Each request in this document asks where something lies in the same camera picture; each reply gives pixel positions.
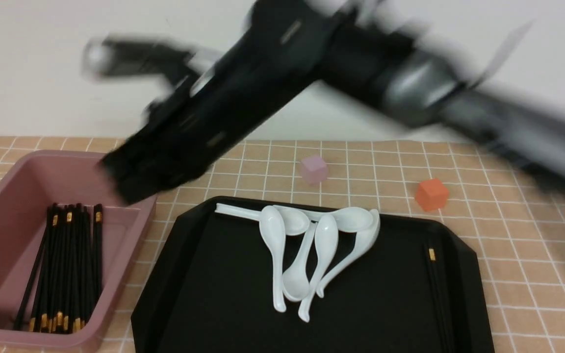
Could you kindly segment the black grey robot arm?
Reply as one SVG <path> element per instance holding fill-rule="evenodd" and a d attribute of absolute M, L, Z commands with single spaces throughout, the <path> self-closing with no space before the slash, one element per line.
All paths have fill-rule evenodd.
<path fill-rule="evenodd" d="M 411 129 L 444 124 L 565 196 L 565 122 L 552 110 L 480 89 L 412 31 L 384 31 L 377 0 L 326 13 L 311 0 L 256 0 L 247 29 L 208 70 L 195 49 L 165 40 L 108 36 L 83 50 L 95 79 L 163 76 L 171 93 L 147 107 L 147 123 L 100 164 L 132 205 L 200 178 L 315 82 Z"/>

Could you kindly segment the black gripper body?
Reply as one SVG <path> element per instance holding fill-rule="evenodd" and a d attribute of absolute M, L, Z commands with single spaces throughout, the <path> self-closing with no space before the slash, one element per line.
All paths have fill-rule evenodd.
<path fill-rule="evenodd" d="M 164 40 L 90 40 L 86 74 L 162 75 L 173 87 L 148 107 L 148 122 L 100 162 L 121 202 L 132 205 L 200 178 L 316 80 L 316 67 L 346 20 L 347 14 L 327 16 L 306 0 L 258 0 L 238 42 L 202 74 L 190 64 L 194 50 Z"/>

